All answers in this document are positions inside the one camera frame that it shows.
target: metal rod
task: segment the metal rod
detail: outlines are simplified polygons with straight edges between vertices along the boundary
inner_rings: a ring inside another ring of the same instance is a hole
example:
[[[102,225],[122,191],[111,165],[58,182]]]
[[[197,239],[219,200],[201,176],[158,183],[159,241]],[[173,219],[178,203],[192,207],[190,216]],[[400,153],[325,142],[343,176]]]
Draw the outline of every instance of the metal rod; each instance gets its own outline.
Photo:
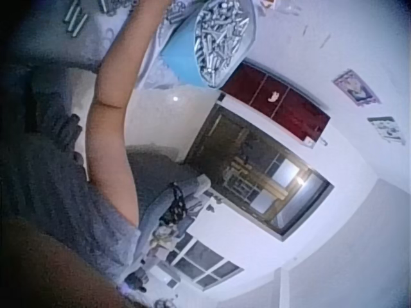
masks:
[[[67,32],[72,32],[74,30],[74,25],[76,24],[76,19],[78,15],[81,13],[82,8],[81,6],[77,6],[76,11],[73,14],[73,17],[71,18],[69,27],[67,28]]]
[[[76,29],[73,31],[72,37],[77,37],[80,30],[84,27],[86,20],[89,18],[89,14],[84,14],[83,18],[78,23]]]
[[[76,6],[79,2],[80,2],[80,0],[73,0],[66,16],[63,19],[63,22],[69,22],[71,20],[71,16],[74,12],[74,9],[76,8]]]
[[[103,13],[107,14],[107,5],[105,4],[105,0],[100,0],[100,7],[103,10]]]

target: cloth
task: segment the cloth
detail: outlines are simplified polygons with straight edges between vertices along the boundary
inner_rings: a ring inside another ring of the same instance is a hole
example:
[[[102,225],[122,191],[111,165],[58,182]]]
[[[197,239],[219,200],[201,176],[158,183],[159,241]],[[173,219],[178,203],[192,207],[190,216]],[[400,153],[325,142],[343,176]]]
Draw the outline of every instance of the cloth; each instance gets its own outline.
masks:
[[[133,261],[140,231],[87,182],[74,160],[78,118],[53,97],[44,97],[50,108],[38,102],[36,133],[0,141],[2,219],[26,219],[116,281]]]

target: black bag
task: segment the black bag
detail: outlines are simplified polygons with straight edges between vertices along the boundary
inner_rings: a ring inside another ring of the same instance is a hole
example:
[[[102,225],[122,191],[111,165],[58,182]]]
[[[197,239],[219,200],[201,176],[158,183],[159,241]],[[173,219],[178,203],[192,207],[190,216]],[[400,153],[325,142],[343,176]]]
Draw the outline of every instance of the black bag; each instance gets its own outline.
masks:
[[[161,216],[160,221],[165,225],[177,225],[187,215],[186,202],[181,188],[176,183],[169,185],[173,189],[174,200],[168,210]]]

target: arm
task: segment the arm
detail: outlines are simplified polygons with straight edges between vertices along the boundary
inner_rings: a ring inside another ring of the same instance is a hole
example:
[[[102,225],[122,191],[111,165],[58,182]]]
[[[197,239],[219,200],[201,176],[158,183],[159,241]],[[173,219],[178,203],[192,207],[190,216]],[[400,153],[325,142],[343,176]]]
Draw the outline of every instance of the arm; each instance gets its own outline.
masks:
[[[100,67],[86,128],[91,182],[133,225],[137,192],[125,149],[125,114],[147,47],[171,0],[140,0]]]

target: glass pane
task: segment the glass pane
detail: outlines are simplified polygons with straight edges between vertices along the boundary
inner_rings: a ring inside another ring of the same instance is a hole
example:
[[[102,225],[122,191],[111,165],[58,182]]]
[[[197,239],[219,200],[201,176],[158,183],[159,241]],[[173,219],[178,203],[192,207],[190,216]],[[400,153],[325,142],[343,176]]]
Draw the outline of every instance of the glass pane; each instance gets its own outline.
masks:
[[[179,252],[181,252],[187,245],[190,243],[190,241],[193,239],[191,234],[185,233],[184,237],[175,245],[175,249],[177,249]]]
[[[217,282],[218,280],[215,279],[213,276],[207,275],[197,281],[197,284],[202,287],[208,287]]]
[[[260,194],[260,191],[257,190],[253,190],[248,196],[247,196],[247,200],[250,202],[253,202],[257,196]]]
[[[180,261],[178,261],[174,265],[174,267],[176,267],[182,273],[186,274],[191,279],[195,279],[198,276],[201,276],[204,274],[204,272],[201,269],[192,265],[192,263],[188,262],[185,258],[182,258]]]
[[[279,185],[287,187],[299,171],[300,168],[286,159],[271,178]]]
[[[213,274],[216,275],[218,278],[224,278],[232,273],[234,273],[236,270],[238,270],[239,267],[230,261],[227,263],[221,265],[218,269],[213,271]]]
[[[167,263],[168,263],[168,264],[173,263],[173,261],[175,260],[175,258],[177,258],[178,255],[179,255],[179,253],[176,252],[176,251],[170,252],[170,253],[167,255],[167,259],[166,259]]]
[[[322,187],[324,181],[315,174],[311,174],[305,184],[301,186],[297,194],[287,203],[286,207],[281,210],[277,219],[279,228],[283,228],[289,223],[295,215],[302,209],[310,206],[308,202],[317,191]]]
[[[280,165],[281,163],[273,162],[273,164],[267,170],[267,175],[273,176],[277,172],[278,168],[280,168]]]
[[[186,257],[205,270],[209,270],[223,260],[222,256],[212,251],[200,241],[197,241],[193,247],[188,250]]]
[[[250,206],[259,213],[264,214],[275,200],[276,197],[263,189]]]

